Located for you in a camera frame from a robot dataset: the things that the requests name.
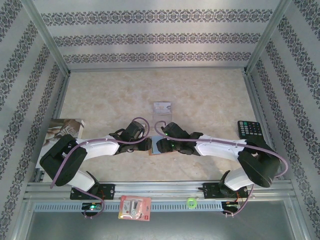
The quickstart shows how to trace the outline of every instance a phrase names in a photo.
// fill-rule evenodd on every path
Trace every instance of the patterned wallpaper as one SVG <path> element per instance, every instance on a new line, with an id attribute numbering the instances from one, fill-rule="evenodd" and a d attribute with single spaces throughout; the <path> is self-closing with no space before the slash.
<path id="1" fill-rule="evenodd" d="M 68 67 L 245 67 L 279 0 L 34 0 Z"/>
<path id="2" fill-rule="evenodd" d="M 273 144 L 287 156 L 311 239 L 320 239 L 319 1 L 294 0 L 252 79 Z"/>
<path id="3" fill-rule="evenodd" d="M 0 240 L 15 226 L 64 76 L 18 0 L 0 1 Z"/>

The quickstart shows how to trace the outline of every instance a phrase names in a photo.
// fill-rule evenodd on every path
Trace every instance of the marble floor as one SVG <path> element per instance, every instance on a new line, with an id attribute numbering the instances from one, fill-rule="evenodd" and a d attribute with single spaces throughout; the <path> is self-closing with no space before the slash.
<path id="1" fill-rule="evenodd" d="M 171 102 L 172 120 L 189 133 L 239 139 L 237 121 L 255 121 L 240 69 L 209 68 L 72 73 L 60 117 L 83 119 L 82 138 L 99 138 L 135 117 L 152 122 L 154 102 Z M 99 181 L 177 181 L 218 180 L 239 167 L 212 156 L 136 151 L 92 158 L 80 169 Z"/>

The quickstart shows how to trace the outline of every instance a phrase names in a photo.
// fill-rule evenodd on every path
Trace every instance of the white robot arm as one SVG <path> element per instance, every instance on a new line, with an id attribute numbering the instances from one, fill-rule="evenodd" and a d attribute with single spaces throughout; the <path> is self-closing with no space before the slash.
<path id="1" fill-rule="evenodd" d="M 68 184 L 95 195 L 99 183 L 89 172 L 79 170 L 83 161 L 105 155 L 148 151 L 152 144 L 146 136 L 143 140 L 144 133 L 144 126 L 133 120 L 126 129 L 120 129 L 99 139 L 75 139 L 69 134 L 64 135 L 41 158 L 40 165 L 55 185 Z"/>
<path id="2" fill-rule="evenodd" d="M 251 149 L 252 146 L 256 146 L 273 152 L 261 138 L 227 140 L 214 138 L 200 132 L 188 134 L 174 122 L 162 127 L 162 131 L 167 138 L 174 138 L 175 140 L 164 138 L 158 141 L 157 147 L 161 153 L 178 151 L 186 155 L 217 156 L 241 164 L 240 168 L 226 172 L 220 181 L 220 191 L 226 197 L 251 184 L 269 187 L 281 164 L 277 157 L 263 151 Z M 82 162 L 104 155 L 147 151 L 152 145 L 149 138 L 139 144 L 106 141 L 108 139 L 132 142 L 140 139 L 144 132 L 144 127 L 140 123 L 133 121 L 126 130 L 120 129 L 94 142 L 65 135 L 41 158 L 40 164 L 51 179 L 54 179 L 66 154 L 75 146 L 83 143 L 81 147 L 72 152 L 65 162 L 65 166 L 59 173 L 55 184 L 57 186 L 68 184 L 94 195 L 99 183 L 90 173 L 79 171 Z"/>
<path id="3" fill-rule="evenodd" d="M 112 136 L 108 135 L 103 138 L 106 139 L 114 139 Z M 86 142 L 87 140 L 83 139 L 77 139 L 77 144 L 80 144 L 82 142 Z M 112 142 L 112 141 L 101 141 L 101 142 L 91 142 L 83 146 L 83 148 L 86 150 L 87 155 L 83 159 L 83 161 L 99 157 L 99 156 L 105 156 L 105 155 L 115 155 L 116 152 L 119 149 L 119 143 Z M 84 191 L 88 191 L 95 185 L 95 180 L 92 178 L 91 175 L 89 175 L 86 172 L 82 172 L 78 170 L 74 177 L 67 183 L 68 185 L 71 185 L 73 187 L 77 187 L 79 189 L 82 189 Z"/>
<path id="4" fill-rule="evenodd" d="M 281 165 L 278 158 L 280 156 L 260 136 L 227 140 L 201 132 L 188 134 L 174 122 L 161 128 L 164 134 L 159 132 L 156 126 L 154 128 L 164 137 L 157 142 L 161 153 L 178 151 L 186 155 L 216 156 L 240 163 L 240 168 L 227 171 L 220 180 L 220 192 L 226 197 L 252 184 L 270 187 Z"/>

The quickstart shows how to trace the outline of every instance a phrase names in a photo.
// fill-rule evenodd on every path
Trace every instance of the red packaging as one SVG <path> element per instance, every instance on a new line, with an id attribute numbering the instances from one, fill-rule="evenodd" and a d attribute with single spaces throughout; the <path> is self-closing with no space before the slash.
<path id="1" fill-rule="evenodd" d="M 119 219 L 150 221 L 151 198 L 142 196 L 121 196 Z"/>

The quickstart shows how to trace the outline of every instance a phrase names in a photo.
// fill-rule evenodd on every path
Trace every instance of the green tape roll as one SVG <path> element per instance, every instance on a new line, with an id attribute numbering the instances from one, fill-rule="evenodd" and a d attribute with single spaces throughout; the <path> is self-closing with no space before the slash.
<path id="1" fill-rule="evenodd" d="M 186 200 L 186 206 L 190 209 L 195 209 L 197 207 L 197 200 L 194 197 L 189 197 Z"/>

